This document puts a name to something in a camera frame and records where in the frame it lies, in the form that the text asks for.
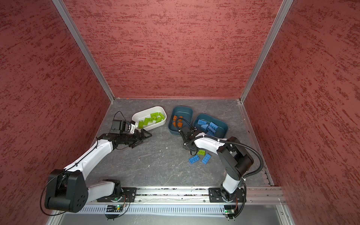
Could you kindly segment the blue studded lego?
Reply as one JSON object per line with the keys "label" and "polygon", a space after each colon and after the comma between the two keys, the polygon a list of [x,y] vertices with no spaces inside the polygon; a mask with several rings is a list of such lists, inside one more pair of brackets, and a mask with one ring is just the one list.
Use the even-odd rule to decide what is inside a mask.
{"label": "blue studded lego", "polygon": [[212,127],[207,127],[207,133],[215,134],[216,130],[214,130]]}

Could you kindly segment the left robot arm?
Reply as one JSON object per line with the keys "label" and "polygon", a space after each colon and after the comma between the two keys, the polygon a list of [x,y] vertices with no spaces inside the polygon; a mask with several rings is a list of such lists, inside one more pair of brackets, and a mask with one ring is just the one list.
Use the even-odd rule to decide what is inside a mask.
{"label": "left robot arm", "polygon": [[63,169],[53,170],[40,197],[41,211],[77,213],[96,200],[120,203],[121,208],[134,202],[136,188],[123,189],[118,180],[107,179],[91,186],[85,181],[97,164],[114,150],[119,151],[122,146],[133,149],[152,137],[148,131],[136,127],[134,121],[113,120],[109,133],[97,137],[82,156]]}

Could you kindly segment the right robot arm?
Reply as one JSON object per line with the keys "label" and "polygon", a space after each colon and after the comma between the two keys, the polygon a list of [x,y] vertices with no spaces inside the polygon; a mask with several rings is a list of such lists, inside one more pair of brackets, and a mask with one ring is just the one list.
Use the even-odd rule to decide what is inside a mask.
{"label": "right robot arm", "polygon": [[220,193],[226,202],[232,201],[241,180],[254,164],[248,148],[235,137],[220,139],[189,127],[183,127],[178,132],[183,139],[184,149],[191,152],[206,150],[218,155],[226,171],[225,180],[220,186]]}

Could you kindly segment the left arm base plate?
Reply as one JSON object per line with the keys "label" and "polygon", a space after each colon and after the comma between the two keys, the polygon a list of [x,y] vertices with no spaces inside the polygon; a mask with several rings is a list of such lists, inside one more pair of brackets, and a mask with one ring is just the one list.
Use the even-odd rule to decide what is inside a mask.
{"label": "left arm base plate", "polygon": [[135,197],[137,194],[136,187],[122,187],[121,189],[115,190],[112,197],[110,197],[110,201],[112,202],[131,202],[135,201]]}

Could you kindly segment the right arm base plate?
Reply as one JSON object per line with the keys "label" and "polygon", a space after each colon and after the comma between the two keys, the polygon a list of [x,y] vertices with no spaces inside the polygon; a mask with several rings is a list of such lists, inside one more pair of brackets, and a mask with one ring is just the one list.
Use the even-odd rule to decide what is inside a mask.
{"label": "right arm base plate", "polygon": [[234,193],[229,194],[222,187],[210,187],[208,192],[211,203],[240,203],[245,197],[244,188],[236,189]]}

